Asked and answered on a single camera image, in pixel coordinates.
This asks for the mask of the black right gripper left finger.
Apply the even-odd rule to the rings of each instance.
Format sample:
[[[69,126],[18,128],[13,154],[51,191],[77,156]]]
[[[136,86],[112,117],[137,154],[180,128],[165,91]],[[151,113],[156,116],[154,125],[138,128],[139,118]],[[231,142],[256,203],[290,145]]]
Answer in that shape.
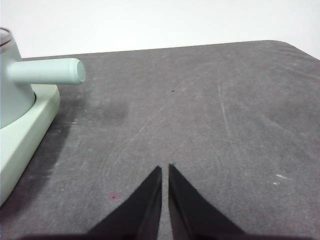
[[[88,231],[99,240],[156,240],[162,210],[162,169],[157,166],[129,198]]]

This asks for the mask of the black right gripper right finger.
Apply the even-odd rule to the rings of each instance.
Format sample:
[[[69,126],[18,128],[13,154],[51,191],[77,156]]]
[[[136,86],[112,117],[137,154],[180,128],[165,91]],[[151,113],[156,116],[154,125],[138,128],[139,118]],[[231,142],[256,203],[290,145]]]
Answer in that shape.
[[[175,240],[244,240],[246,233],[205,200],[172,164],[168,207]]]

